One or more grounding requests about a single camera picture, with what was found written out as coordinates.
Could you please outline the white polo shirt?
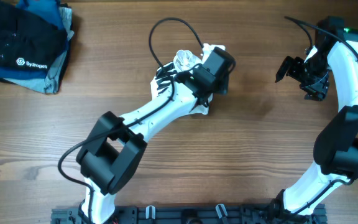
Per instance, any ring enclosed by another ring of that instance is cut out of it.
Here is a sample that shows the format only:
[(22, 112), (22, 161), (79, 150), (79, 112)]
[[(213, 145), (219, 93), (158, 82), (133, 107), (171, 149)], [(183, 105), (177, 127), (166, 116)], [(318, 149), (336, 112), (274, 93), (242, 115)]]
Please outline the white polo shirt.
[[(175, 72), (184, 72), (191, 69), (194, 65), (202, 63), (201, 58), (189, 50), (179, 50), (174, 59), (163, 67), (168, 71), (171, 77), (175, 77)], [(162, 69), (158, 68), (153, 80), (150, 82), (152, 99), (156, 99), (170, 86), (170, 81), (162, 74)]]

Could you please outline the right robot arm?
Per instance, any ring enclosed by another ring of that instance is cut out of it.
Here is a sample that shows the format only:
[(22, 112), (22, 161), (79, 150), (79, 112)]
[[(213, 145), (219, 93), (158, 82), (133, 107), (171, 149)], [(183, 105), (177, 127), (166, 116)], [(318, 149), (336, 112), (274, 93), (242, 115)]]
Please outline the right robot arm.
[(333, 190), (358, 179), (358, 30), (334, 16), (312, 28), (306, 58), (287, 56), (275, 80), (292, 77), (305, 99), (323, 101), (333, 76), (338, 113), (316, 138), (307, 171), (270, 203), (269, 217), (283, 222), (310, 216)]

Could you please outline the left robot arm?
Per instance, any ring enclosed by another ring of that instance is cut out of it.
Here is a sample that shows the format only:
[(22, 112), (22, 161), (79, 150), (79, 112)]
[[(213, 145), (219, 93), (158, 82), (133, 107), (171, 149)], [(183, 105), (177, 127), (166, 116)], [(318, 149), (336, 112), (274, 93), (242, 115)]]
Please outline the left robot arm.
[(116, 195), (133, 177), (148, 142), (178, 118), (208, 114), (213, 96), (227, 93), (235, 64), (223, 45), (204, 44), (201, 58), (179, 50), (156, 71), (148, 103), (120, 116), (108, 111), (97, 120), (76, 156), (88, 188), (80, 207), (85, 223), (112, 217)]

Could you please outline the blue folded shirt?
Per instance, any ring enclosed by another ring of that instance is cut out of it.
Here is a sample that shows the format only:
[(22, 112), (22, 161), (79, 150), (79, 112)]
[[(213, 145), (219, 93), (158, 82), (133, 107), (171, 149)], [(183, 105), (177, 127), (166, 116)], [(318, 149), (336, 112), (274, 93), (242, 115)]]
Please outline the blue folded shirt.
[[(30, 11), (46, 21), (58, 26), (64, 27), (62, 18), (59, 13), (59, 1), (19, 1), (15, 7)], [(0, 78), (13, 78), (18, 80), (29, 80), (33, 78), (45, 78), (47, 71), (31, 71), (31, 70), (18, 70), (10, 68), (0, 68)]]

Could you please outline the black folded shirt with logo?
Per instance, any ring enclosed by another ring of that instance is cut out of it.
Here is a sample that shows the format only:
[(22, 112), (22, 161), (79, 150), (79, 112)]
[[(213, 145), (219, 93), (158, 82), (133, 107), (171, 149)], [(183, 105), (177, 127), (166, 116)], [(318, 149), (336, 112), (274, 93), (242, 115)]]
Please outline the black folded shirt with logo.
[(47, 71), (66, 41), (64, 27), (0, 1), (0, 68)]

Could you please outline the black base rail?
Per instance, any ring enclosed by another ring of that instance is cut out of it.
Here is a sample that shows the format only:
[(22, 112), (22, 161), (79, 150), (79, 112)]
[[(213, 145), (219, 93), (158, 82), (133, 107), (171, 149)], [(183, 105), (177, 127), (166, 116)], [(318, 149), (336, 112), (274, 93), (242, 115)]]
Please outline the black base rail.
[[(267, 205), (238, 205), (214, 207), (116, 207), (104, 223), (281, 223), (281, 219), (268, 220)], [(79, 207), (53, 209), (50, 223), (88, 223)], [(285, 223), (328, 223), (324, 205), (318, 205), (312, 215), (298, 216)]]

